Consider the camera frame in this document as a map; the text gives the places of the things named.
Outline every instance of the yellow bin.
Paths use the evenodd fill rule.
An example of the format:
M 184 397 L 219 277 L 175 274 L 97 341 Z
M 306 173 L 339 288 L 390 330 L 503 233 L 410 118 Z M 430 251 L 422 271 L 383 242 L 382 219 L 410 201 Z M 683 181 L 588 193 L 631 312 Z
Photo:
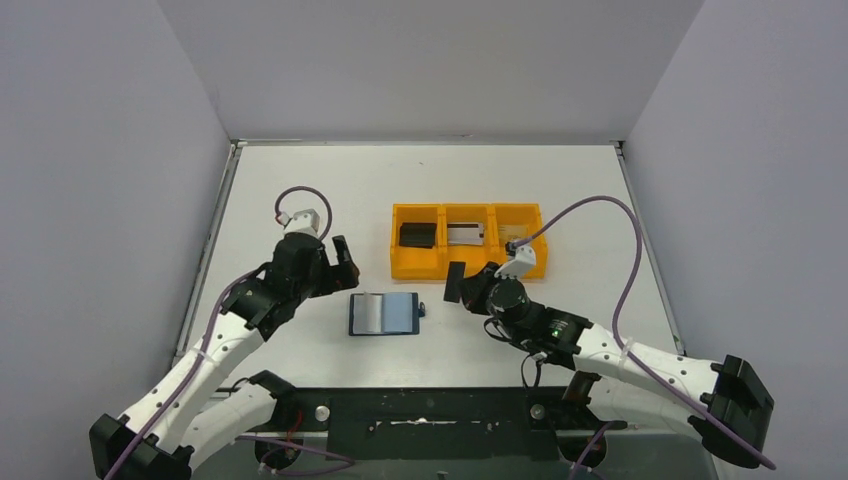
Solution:
M 401 247 L 404 223 L 435 223 L 433 248 Z M 483 245 L 448 245 L 449 223 L 483 224 Z M 479 272 L 487 262 L 506 262 L 504 244 L 527 237 L 542 228 L 542 214 L 535 203 L 395 204 L 392 212 L 392 243 L 389 251 L 392 278 L 398 280 L 444 280 L 450 262 L 465 262 L 465 275 Z M 532 243 L 536 268 L 524 278 L 544 278 L 548 244 L 542 235 Z

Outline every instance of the black knob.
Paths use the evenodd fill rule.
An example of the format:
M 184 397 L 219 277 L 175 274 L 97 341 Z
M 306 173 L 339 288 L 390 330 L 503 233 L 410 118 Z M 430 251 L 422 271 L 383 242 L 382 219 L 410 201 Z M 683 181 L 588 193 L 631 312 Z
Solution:
M 489 313 L 504 324 L 513 324 L 524 318 L 530 310 L 530 299 L 524 285 L 518 280 L 507 279 L 492 290 L 488 302 Z

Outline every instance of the gray floor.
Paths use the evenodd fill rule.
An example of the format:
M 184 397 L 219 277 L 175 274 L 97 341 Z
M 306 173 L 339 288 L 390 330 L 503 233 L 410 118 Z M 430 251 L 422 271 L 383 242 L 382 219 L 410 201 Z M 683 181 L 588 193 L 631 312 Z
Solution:
M 657 479 L 715 480 L 715 469 L 701 446 L 685 437 L 670 434 L 611 435 L 609 455 L 598 467 L 607 480 Z M 323 439 L 307 443 L 323 448 Z M 204 463 L 193 480 L 241 480 L 257 478 L 258 462 L 251 442 L 238 442 Z M 297 470 L 326 468 L 323 458 L 303 455 L 293 465 Z M 447 472 L 444 480 L 457 479 L 558 479 L 568 476 L 568 464 L 530 462 L 523 457 L 500 457 L 489 460 L 384 460 L 360 462 L 357 465 L 322 478 L 332 479 L 403 479 L 438 480 L 437 472 Z M 264 473 L 264 478 L 271 478 Z M 588 474 L 578 479 L 594 478 Z

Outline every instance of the white wall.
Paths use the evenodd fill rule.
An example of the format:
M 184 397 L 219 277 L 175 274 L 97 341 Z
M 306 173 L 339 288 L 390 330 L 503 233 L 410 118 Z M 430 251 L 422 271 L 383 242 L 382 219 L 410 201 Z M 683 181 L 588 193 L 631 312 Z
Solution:
M 623 139 L 703 0 L 159 0 L 234 138 Z
M 227 136 L 154 0 L 0 5 L 0 465 L 91 479 L 172 354 Z
M 750 360 L 778 471 L 848 469 L 848 4 L 707 0 L 625 144 L 691 353 Z

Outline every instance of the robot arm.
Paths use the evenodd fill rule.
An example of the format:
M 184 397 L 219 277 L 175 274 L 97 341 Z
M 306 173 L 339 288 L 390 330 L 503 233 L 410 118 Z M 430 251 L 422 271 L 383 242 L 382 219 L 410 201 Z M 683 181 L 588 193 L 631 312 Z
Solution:
M 187 479 L 194 467 L 235 436 L 270 420 L 294 387 L 269 372 L 251 378 L 249 386 L 226 401 L 198 412 L 304 300 L 359 284 L 359 270 L 344 237 L 333 238 L 338 263 L 330 265 L 317 227 L 314 210 L 286 217 L 272 260 L 229 290 L 204 338 L 119 418 L 104 414 L 95 422 L 89 438 L 99 478 Z
M 613 332 L 602 326 L 532 301 L 518 280 L 535 266 L 532 248 L 509 246 L 507 253 L 510 260 L 503 266 L 489 263 L 468 278 L 463 278 L 464 265 L 452 265 L 445 299 L 491 316 L 506 341 L 537 362 L 575 371 L 563 398 L 567 412 L 591 418 L 598 427 L 620 420 L 671 430 L 700 440 L 710 453 L 735 465 L 761 464 L 655 378 L 702 405 L 761 452 L 774 400 L 747 362 L 729 355 L 723 364 L 692 359 L 631 340 L 620 347 Z

